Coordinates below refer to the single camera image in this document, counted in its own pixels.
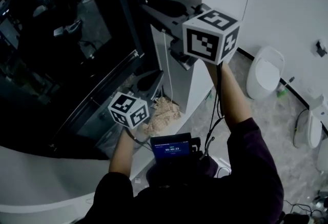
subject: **forearm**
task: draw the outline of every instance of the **forearm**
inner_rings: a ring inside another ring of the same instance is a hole
[[[206,63],[213,84],[217,86],[216,66]],[[233,73],[226,63],[222,65],[221,75],[221,101],[225,120],[230,130],[240,123],[250,118],[251,109],[240,89]]]
[[[109,172],[118,172],[130,177],[133,144],[134,141],[128,136],[126,130],[123,129],[109,165]]]

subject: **person's right arm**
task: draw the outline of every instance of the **person's right arm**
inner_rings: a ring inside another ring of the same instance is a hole
[[[207,64],[207,68],[216,86],[216,66]],[[228,139],[230,187],[238,190],[238,206],[249,216],[254,214],[254,223],[275,223],[283,204],[283,188],[275,163],[226,63],[221,73],[223,114],[231,131]]]

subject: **screen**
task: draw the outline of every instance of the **screen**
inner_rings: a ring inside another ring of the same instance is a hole
[[[168,144],[156,144],[153,146],[156,159],[173,158],[189,155],[189,142],[175,142]]]

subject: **gray floor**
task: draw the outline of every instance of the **gray floor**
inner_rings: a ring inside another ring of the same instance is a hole
[[[229,65],[244,94],[247,95],[246,79],[251,61],[236,53]],[[210,126],[214,92],[212,90],[212,97],[208,97],[200,104],[179,131],[179,133],[191,132],[193,137],[201,137],[202,147]],[[328,187],[328,175],[321,174],[315,167],[318,148],[310,149],[303,146],[296,149],[292,144],[295,120],[299,112],[304,109],[304,105],[290,92],[282,98],[272,94],[264,100],[247,99],[252,108],[253,118],[258,123],[264,141],[275,160],[284,187],[285,199],[291,203],[310,204],[317,190]],[[213,131],[215,140],[210,146],[211,156],[229,161],[227,148],[229,135],[226,124],[221,122]],[[132,181],[135,195],[147,186],[145,178],[147,169],[145,168],[137,176],[139,178],[137,182],[141,183]],[[290,210],[291,207],[285,203],[284,211]]]

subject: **sleeve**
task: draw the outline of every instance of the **sleeve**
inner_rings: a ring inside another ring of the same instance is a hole
[[[121,173],[108,173],[98,184],[93,205],[80,223],[101,223],[109,218],[108,212],[126,209],[132,199],[133,190],[129,178]]]
[[[235,126],[228,139],[231,180],[242,194],[241,207],[254,212],[256,223],[276,223],[283,206],[283,187],[274,160],[252,118]]]

